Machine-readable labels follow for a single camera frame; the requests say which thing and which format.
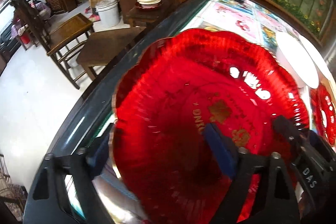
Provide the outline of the small red scalloped plate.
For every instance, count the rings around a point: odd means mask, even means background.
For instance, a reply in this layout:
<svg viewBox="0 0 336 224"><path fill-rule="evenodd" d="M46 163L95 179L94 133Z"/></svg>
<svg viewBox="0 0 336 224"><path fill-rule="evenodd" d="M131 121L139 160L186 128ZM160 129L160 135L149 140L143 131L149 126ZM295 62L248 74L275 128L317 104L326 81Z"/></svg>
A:
<svg viewBox="0 0 336 224"><path fill-rule="evenodd" d="M335 106L323 84L310 90L313 120L317 132L331 147L335 146Z"/></svg>

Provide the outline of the white foam bowl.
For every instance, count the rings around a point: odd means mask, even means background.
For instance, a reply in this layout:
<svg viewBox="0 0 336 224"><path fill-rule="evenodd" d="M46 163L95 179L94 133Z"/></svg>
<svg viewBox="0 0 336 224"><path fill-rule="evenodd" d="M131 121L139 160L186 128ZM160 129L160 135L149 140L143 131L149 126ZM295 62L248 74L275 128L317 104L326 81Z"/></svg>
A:
<svg viewBox="0 0 336 224"><path fill-rule="evenodd" d="M299 88L318 88L319 78L313 60L305 48L290 34L276 32L276 58L294 78Z"/></svg>

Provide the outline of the large red scalloped plate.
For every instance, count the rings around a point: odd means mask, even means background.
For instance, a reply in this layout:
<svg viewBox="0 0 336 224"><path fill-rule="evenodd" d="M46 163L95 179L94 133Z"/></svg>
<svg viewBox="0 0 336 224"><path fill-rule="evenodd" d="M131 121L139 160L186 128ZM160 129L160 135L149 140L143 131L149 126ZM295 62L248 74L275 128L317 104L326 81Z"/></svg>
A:
<svg viewBox="0 0 336 224"><path fill-rule="evenodd" d="M306 129L297 84L266 48L199 28L153 43L113 97L111 151L151 223L208 223L230 179L203 133L209 123L255 155L291 157L272 129L282 115Z"/></svg>

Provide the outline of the dark wooden stool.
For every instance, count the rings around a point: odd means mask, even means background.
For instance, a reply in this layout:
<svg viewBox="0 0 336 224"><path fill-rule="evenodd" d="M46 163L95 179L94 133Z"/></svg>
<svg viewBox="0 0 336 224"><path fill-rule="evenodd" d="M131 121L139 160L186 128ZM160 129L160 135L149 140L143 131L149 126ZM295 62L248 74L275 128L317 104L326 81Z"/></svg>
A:
<svg viewBox="0 0 336 224"><path fill-rule="evenodd" d="M77 63L91 80L97 77L96 66L106 66L131 50L145 35L145 27L120 28L94 32L81 49Z"/></svg>

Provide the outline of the colourful pink patterned tablecloth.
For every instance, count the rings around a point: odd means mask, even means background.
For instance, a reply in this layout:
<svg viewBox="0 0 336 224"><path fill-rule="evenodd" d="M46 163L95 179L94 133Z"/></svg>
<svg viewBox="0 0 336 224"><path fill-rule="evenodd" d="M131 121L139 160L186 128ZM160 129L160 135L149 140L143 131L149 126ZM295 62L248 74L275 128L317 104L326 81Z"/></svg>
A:
<svg viewBox="0 0 336 224"><path fill-rule="evenodd" d="M95 138L104 133L110 123L114 124L109 133L108 160L100 175L92 181L98 196L114 223L151 223L151 221L149 221L140 200L123 182L113 158L111 147L117 123L116 112L113 108L113 97L122 77L136 65L149 46L159 40L175 37L183 31L194 28L211 32L233 32L250 43L266 48L275 57L277 49L276 32L290 34L305 48L313 60L317 69L319 84L326 87L335 106L335 92L329 88L326 82L331 79L331 74L322 56L306 37L299 34L288 23L249 0L244 3L237 3L233 0L187 1L155 28L145 30L143 38L131 50L119 58L114 58L108 64L92 83L92 93L83 106L86 114L76 128L76 136L79 142L75 145L71 155L81 147L89 147ZM299 96L303 100L309 116L309 126L306 130L311 130L319 135L313 120L310 99L311 89L308 86L298 87ZM290 160L288 162L284 161L284 163L297 200L300 215L299 223L333 223L335 187L302 186L291 166L292 160L291 152ZM83 216L72 176L66 175L65 184L72 208L80 216Z"/></svg>

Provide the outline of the wooden chair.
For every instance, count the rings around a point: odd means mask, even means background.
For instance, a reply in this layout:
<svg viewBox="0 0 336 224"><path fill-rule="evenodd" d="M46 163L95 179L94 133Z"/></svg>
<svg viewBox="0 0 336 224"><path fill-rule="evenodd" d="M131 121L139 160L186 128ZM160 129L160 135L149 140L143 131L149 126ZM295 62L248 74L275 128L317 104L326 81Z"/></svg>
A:
<svg viewBox="0 0 336 224"><path fill-rule="evenodd" d="M78 13L60 24L58 28L49 31L37 10L33 9L27 0L12 0L10 5L15 8L18 18L28 25L37 41L45 49L47 56L70 83L79 89L77 81L85 73L82 72L76 77L71 76L68 62L80 53L87 42L86 39L94 33L93 23L83 14ZM82 35L86 39L80 41L79 37Z"/></svg>

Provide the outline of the white plastic bucket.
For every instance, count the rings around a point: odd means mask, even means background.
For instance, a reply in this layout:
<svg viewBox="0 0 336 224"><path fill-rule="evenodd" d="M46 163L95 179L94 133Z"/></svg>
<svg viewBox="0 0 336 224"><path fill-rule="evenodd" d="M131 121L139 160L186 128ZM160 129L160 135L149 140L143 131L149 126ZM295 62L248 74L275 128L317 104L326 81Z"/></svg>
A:
<svg viewBox="0 0 336 224"><path fill-rule="evenodd" d="M120 22L118 0L102 0L95 6L102 24L106 27L114 27Z"/></svg>

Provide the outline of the small dark side table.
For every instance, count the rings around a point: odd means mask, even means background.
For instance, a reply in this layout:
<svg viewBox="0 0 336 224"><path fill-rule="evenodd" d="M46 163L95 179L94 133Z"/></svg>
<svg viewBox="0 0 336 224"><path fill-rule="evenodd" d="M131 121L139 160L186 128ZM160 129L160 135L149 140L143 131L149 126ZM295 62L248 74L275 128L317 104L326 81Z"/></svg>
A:
<svg viewBox="0 0 336 224"><path fill-rule="evenodd" d="M161 1L157 7L144 8L140 4L127 13L126 19L131 27L148 27L156 25L164 20L171 11L171 3L169 1Z"/></svg>

